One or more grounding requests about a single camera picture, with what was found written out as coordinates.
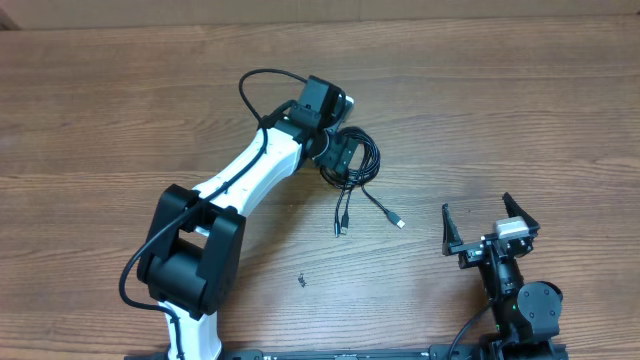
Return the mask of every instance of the black cable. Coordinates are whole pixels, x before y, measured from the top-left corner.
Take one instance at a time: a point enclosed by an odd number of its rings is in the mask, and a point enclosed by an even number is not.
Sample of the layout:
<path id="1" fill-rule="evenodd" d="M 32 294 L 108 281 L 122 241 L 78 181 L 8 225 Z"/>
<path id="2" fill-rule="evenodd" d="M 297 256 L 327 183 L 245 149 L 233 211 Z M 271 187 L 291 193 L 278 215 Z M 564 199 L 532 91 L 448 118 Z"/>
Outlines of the black cable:
<path id="1" fill-rule="evenodd" d="M 326 182 L 333 185 L 335 188 L 341 190 L 340 196 L 338 197 L 338 202 L 336 204 L 334 216 L 334 229 L 336 237 L 338 237 L 340 233 L 344 234 L 348 228 L 349 201 L 351 200 L 351 193 L 356 187 L 360 187 L 362 189 L 362 192 L 369 198 L 369 200 L 371 200 L 371 202 L 378 206 L 392 223 L 402 228 L 404 226 L 404 221 L 402 221 L 402 219 L 400 219 L 400 217 L 396 213 L 384 207 L 384 205 L 382 205 L 380 201 L 369 194 L 369 192 L 364 188 L 365 184 L 375 179 L 375 177 L 378 175 L 378 171 L 380 171 L 380 149 L 378 149 L 375 141 L 373 141 L 373 139 L 367 133 L 365 133 L 364 130 L 355 126 L 346 127 L 339 130 L 338 135 L 356 140 L 360 145 L 362 145 L 364 149 L 364 155 L 362 156 L 360 167 L 357 170 L 348 169 L 346 176 L 338 174 L 325 166 L 320 167 L 320 175 L 322 175 L 322 178 L 324 178 Z M 346 192 L 348 192 L 348 195 L 347 202 L 345 204 L 345 212 L 342 216 L 342 221 L 340 221 L 338 218 L 338 213 L 340 211 L 340 204 Z"/>
<path id="2" fill-rule="evenodd" d="M 304 78 L 302 78 L 302 77 L 300 77 L 300 76 L 298 76 L 296 74 L 292 74 L 290 72 L 287 72 L 287 71 L 284 71 L 284 70 L 278 70 L 278 69 L 256 69 L 256 70 L 249 71 L 248 73 L 244 74 L 240 78 L 240 81 L 238 82 L 238 91 L 240 92 L 240 97 L 242 98 L 242 101 L 247 106 L 249 111 L 251 111 L 251 114 L 253 114 L 253 116 L 256 118 L 256 120 L 258 120 L 258 127 L 262 129 L 263 141 L 262 141 L 262 146 L 260 147 L 260 151 L 258 151 L 256 156 L 254 156 L 253 159 L 251 159 L 251 161 L 244 168 L 242 168 L 242 170 L 238 171 L 238 173 L 236 173 L 231 179 L 229 179 L 226 182 L 224 182 L 219 189 L 214 191 L 209 196 L 203 198 L 201 201 L 196 203 L 193 207 L 187 209 L 185 212 L 180 214 L 180 216 L 176 217 L 173 221 L 171 221 L 169 224 L 167 224 L 165 227 L 163 227 L 160 231 L 158 231 L 153 237 L 151 237 L 147 242 L 145 242 L 138 249 L 138 251 L 136 251 L 136 253 L 131 257 L 131 259 L 129 259 L 129 261 L 127 262 L 127 265 L 125 265 L 124 269 L 122 270 L 122 274 L 120 275 L 120 282 L 118 284 L 118 290 L 120 292 L 120 298 L 122 298 L 122 301 L 124 301 L 125 304 L 127 304 L 127 305 L 129 305 L 131 307 L 138 308 L 138 309 L 143 309 L 143 310 L 161 311 L 161 312 L 163 312 L 163 313 L 165 313 L 165 314 L 167 314 L 167 315 L 169 315 L 171 317 L 171 322 L 173 323 L 173 326 L 174 326 L 174 329 L 175 329 L 175 333 L 176 333 L 176 346 L 177 346 L 177 352 L 178 352 L 178 359 L 181 359 L 181 360 L 184 360 L 184 351 L 182 350 L 182 339 L 181 339 L 182 338 L 182 334 L 181 334 L 181 331 L 180 331 L 180 319 L 178 318 L 176 313 L 171 309 L 168 309 L 168 308 L 165 308 L 165 307 L 162 307 L 162 306 L 159 306 L 159 305 L 152 305 L 152 304 L 145 304 L 145 303 L 137 302 L 137 301 L 132 300 L 131 298 L 129 298 L 129 296 L 127 295 L 126 288 L 125 288 L 125 285 L 126 285 L 126 282 L 127 282 L 127 277 L 129 275 L 129 273 L 131 272 L 131 269 L 133 268 L 133 265 L 135 265 L 135 263 L 140 259 L 140 257 L 142 257 L 142 255 L 151 247 L 151 245 L 156 240 L 158 240 L 160 238 L 160 236 L 162 236 L 164 233 L 166 233 L 169 230 L 174 230 L 174 229 L 179 228 L 180 226 L 182 226 L 184 221 L 189 219 L 194 212 L 196 212 L 198 210 L 201 210 L 205 204 L 208 204 L 211 200 L 216 198 L 218 195 L 220 195 L 223 192 L 227 191 L 227 189 L 231 185 L 233 185 L 233 183 L 235 183 L 238 179 L 240 179 L 244 174 L 246 174 L 247 171 L 249 171 L 249 169 L 251 169 L 258 162 L 258 160 L 260 159 L 262 154 L 265 153 L 265 151 L 267 149 L 267 145 L 269 143 L 267 130 L 264 127 L 260 126 L 260 124 L 262 122 L 262 118 L 260 117 L 260 114 L 258 114 L 258 112 L 255 110 L 255 108 L 251 105 L 251 103 L 249 102 L 249 99 L 247 99 L 246 95 L 244 94 L 244 89 L 243 89 L 244 81 L 249 76 L 252 76 L 252 75 L 255 75 L 255 74 L 260 74 L 260 73 L 282 74 L 282 75 L 286 75 L 286 76 L 292 77 L 292 78 L 294 78 L 296 80 L 299 80 L 299 81 L 301 81 L 303 83 L 307 82 Z"/>
<path id="3" fill-rule="evenodd" d="M 462 329 L 460 329 L 460 332 L 458 332 L 458 335 L 456 335 L 456 337 L 453 339 L 453 342 L 451 343 L 451 347 L 449 347 L 447 360 L 451 360 L 451 357 L 453 356 L 453 350 L 458 345 L 458 342 L 460 341 L 460 339 L 462 339 L 462 336 L 464 336 L 464 333 L 466 333 L 467 330 L 469 330 L 476 322 L 478 322 L 478 320 L 482 318 L 482 315 L 484 315 L 484 313 L 486 313 L 487 310 L 491 309 L 491 307 L 498 301 L 498 297 L 500 297 L 500 275 L 498 274 L 498 265 L 496 263 L 495 255 L 493 254 L 493 249 L 491 247 L 487 247 L 487 251 L 489 251 L 489 257 L 491 258 L 490 260 L 491 267 L 493 268 L 493 274 L 495 277 L 494 278 L 495 294 L 493 298 L 489 299 L 489 302 L 487 303 L 487 305 L 485 305 L 480 311 L 478 311 L 475 315 L 473 315 L 473 317 L 469 319 L 469 321 L 467 321 L 466 324 L 464 324 Z"/>

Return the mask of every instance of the table surface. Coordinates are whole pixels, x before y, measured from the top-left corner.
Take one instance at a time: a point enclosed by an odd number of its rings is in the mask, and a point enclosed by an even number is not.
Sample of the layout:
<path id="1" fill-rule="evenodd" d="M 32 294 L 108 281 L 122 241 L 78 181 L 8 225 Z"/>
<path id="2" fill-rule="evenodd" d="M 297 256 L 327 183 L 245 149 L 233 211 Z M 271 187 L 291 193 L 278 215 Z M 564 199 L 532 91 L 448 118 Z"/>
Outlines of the table surface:
<path id="1" fill-rule="evenodd" d="M 258 67 L 356 99 L 349 122 L 382 152 L 369 191 L 407 225 L 356 191 L 335 239 L 338 193 L 316 170 L 279 184 L 248 220 L 219 314 L 228 347 L 450 342 L 486 297 L 477 270 L 441 254 L 441 205 L 475 241 L 509 191 L 542 225 L 525 279 L 565 294 L 556 342 L 575 359 L 640 358 L 640 17 L 0 32 L 0 49 L 2 359 L 166 346 L 163 317 L 125 306 L 117 280 L 161 192 L 253 137 L 237 81 Z M 262 113 L 299 91 L 247 83 Z"/>

